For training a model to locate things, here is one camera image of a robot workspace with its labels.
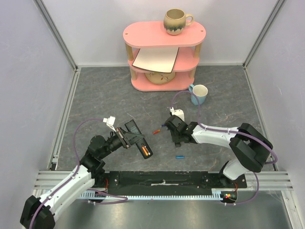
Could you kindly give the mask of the black remote control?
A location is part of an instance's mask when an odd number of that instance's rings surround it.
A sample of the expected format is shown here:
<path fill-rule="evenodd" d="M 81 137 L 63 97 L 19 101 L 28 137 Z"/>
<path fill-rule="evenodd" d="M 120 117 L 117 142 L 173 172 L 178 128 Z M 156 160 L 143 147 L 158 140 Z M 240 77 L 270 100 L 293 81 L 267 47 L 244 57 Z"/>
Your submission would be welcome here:
<path fill-rule="evenodd" d="M 150 158 L 153 155 L 153 151 L 149 147 L 144 135 L 141 133 L 136 122 L 134 120 L 131 120 L 125 123 L 125 127 L 127 128 L 128 132 L 131 132 L 135 135 L 135 140 L 133 141 L 133 143 L 136 144 L 143 158 Z"/>

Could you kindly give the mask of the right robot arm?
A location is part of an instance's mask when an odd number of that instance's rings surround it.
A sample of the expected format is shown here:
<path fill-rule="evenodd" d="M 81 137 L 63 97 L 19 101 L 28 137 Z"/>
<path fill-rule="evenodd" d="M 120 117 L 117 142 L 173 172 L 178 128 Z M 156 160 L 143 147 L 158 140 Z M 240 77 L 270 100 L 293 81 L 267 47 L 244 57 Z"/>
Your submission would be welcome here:
<path fill-rule="evenodd" d="M 212 144 L 231 149 L 235 159 L 227 162 L 218 176 L 222 187 L 228 188 L 244 173 L 261 172 L 273 150 L 273 145 L 252 125 L 220 128 L 204 126 L 198 122 L 187 124 L 180 117 L 171 115 L 165 126 L 171 131 L 172 141 L 178 147 L 181 142 Z"/>

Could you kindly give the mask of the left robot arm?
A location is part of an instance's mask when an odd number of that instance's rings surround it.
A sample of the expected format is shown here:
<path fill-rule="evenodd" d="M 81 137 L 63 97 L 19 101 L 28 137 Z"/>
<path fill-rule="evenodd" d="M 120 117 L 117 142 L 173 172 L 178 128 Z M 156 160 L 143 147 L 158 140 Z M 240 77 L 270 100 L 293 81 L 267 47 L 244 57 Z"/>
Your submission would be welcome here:
<path fill-rule="evenodd" d="M 129 148 L 144 135 L 117 128 L 105 139 L 94 136 L 75 169 L 58 185 L 40 197 L 30 196 L 24 204 L 20 223 L 27 229 L 52 229 L 65 209 L 91 187 L 101 187 L 105 177 L 102 160 L 120 147 Z"/>

